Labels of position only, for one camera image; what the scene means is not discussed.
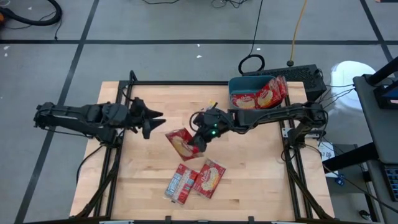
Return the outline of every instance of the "yellow cable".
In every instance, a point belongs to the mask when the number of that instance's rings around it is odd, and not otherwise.
[[[294,29],[293,42],[292,42],[292,51],[290,53],[290,60],[291,61],[293,60],[294,43],[296,41],[297,30],[299,29],[301,18],[303,17],[303,14],[304,14],[304,11],[305,11],[305,6],[307,6],[307,0],[304,0],[304,5],[303,5],[303,8],[301,9],[300,17],[298,18],[298,21],[297,21],[297,24],[296,24],[296,28]]]

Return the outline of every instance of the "teal bin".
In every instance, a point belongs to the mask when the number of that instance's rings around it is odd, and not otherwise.
[[[257,93],[274,77],[270,75],[235,77],[228,82],[229,105],[231,109],[239,109],[232,104],[232,94]]]

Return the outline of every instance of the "wooden tabletop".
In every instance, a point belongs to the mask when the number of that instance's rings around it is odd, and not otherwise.
[[[292,103],[307,100],[302,83],[290,82]],[[98,103],[114,102],[118,82],[103,82]],[[167,121],[145,140],[142,134],[126,132],[112,212],[112,219],[164,220],[294,220],[292,199],[278,123],[258,126],[245,135],[226,133],[208,144],[205,157],[223,164],[227,170],[213,197],[203,198],[194,191],[184,206],[171,203],[164,192],[180,163],[199,171],[205,158],[183,162],[165,137],[165,133],[189,128],[193,112],[217,101],[222,110],[228,109],[227,86],[134,86],[132,96],[143,99],[148,108],[164,113]],[[306,140],[316,147],[316,141]],[[89,140],[85,156],[98,147]],[[331,216],[334,215],[323,173],[320,156],[313,149],[301,150],[309,191]],[[98,188],[105,149],[88,159],[80,172],[71,215],[77,214]],[[104,194],[101,214],[104,214],[108,193]],[[301,216],[305,217],[302,194],[298,190]]]

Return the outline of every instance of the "vacuum hose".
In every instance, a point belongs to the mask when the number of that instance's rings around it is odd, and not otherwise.
[[[53,16],[53,18],[48,19],[46,21],[33,21],[33,20],[30,20],[30,19],[26,19],[26,18],[23,18],[21,16],[18,16],[17,14],[12,12],[10,9],[6,9],[6,8],[3,8],[3,7],[0,7],[0,13],[6,18],[15,19],[18,22],[25,23],[25,24],[28,24],[28,25],[32,25],[32,26],[49,26],[49,25],[52,25],[52,24],[56,24],[61,19],[61,17],[62,17],[62,9],[61,9],[60,5],[55,0],[47,0],[47,1],[50,2],[55,7],[55,15]]]

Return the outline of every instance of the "red packaged snack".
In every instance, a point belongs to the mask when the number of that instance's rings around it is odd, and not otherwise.
[[[177,202],[181,205],[185,204],[189,191],[191,191],[191,187],[197,176],[197,172],[180,164],[165,191],[166,196],[173,202]]]
[[[232,104],[240,109],[256,109],[256,94],[232,94]]]
[[[278,82],[275,78],[271,79],[260,91],[256,94],[257,108],[266,109],[278,105],[282,97],[279,93]]]
[[[279,86],[279,93],[282,100],[287,96],[287,82],[284,76],[279,75],[276,77],[276,81],[278,82]]]
[[[207,159],[192,188],[200,195],[211,198],[225,170],[225,167]]]
[[[199,151],[199,148],[188,145],[189,140],[192,139],[192,135],[186,128],[166,133],[166,137],[183,161],[203,156],[203,154]]]

